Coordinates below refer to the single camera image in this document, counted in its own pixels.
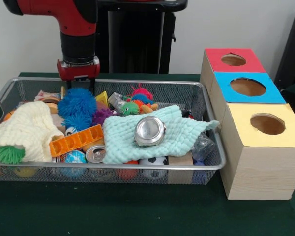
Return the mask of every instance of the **metal wire basket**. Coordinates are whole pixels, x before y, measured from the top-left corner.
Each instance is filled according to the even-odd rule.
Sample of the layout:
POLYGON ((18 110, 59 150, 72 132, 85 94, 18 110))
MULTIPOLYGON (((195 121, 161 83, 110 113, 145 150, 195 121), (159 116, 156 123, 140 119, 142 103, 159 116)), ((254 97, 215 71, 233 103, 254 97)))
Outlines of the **metal wire basket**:
MULTIPOLYGON (((106 91, 131 94, 138 83, 153 92, 160 108, 177 104, 192 112, 194 119, 214 120, 206 89, 195 82, 96 80, 95 94, 106 91)), ((33 101, 40 90, 59 92, 60 79, 19 77, 10 80, 0 92, 0 121, 21 101, 33 101)), ((88 88, 88 82, 73 82, 74 87, 88 88)), ((205 159, 205 166, 106 165, 26 162, 19 165, 0 163, 0 180, 54 182, 109 182, 154 184, 207 184, 226 159, 217 131, 207 135, 216 143, 205 159)))

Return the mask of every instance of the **mint green towel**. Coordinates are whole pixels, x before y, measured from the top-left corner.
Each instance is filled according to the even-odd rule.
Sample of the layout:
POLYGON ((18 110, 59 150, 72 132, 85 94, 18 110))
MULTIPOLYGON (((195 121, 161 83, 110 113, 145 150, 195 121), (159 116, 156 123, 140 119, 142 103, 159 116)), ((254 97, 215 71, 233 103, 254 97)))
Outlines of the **mint green towel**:
POLYGON ((112 116, 103 125, 106 164, 122 164, 132 160, 157 156, 184 156, 191 150, 201 132, 214 129, 218 121, 203 122, 183 118, 179 106, 173 105, 144 115, 112 116), (156 116, 166 124, 166 134, 161 144, 140 147, 134 141, 134 130, 143 117, 156 116))

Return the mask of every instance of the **purple spiky ball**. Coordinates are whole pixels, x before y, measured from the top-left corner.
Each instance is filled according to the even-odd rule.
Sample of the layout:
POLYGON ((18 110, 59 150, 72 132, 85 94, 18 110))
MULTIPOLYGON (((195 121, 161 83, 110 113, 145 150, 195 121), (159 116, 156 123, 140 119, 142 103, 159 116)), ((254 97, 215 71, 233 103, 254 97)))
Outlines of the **purple spiky ball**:
POLYGON ((111 111, 110 109, 101 109, 98 110, 94 115, 93 115, 93 124, 92 125, 97 125, 100 124, 103 126, 104 121, 106 118, 114 116, 114 111, 111 111))

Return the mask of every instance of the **orange plastic block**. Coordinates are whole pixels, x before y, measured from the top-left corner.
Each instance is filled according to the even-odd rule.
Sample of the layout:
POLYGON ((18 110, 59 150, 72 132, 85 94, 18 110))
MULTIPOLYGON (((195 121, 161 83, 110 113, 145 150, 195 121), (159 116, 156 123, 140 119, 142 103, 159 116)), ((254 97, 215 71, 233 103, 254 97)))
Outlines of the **orange plastic block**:
POLYGON ((104 137, 100 124, 49 143, 51 156, 57 157, 104 137))

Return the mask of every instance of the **green spiky ball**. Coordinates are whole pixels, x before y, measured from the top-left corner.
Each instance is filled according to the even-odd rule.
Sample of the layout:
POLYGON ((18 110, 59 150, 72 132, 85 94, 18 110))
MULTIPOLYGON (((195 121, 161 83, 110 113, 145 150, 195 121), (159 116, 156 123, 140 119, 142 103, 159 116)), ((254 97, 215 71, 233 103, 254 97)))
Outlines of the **green spiky ball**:
POLYGON ((0 147, 0 162, 4 164, 19 164, 24 156, 24 149, 18 149, 14 146, 0 147))

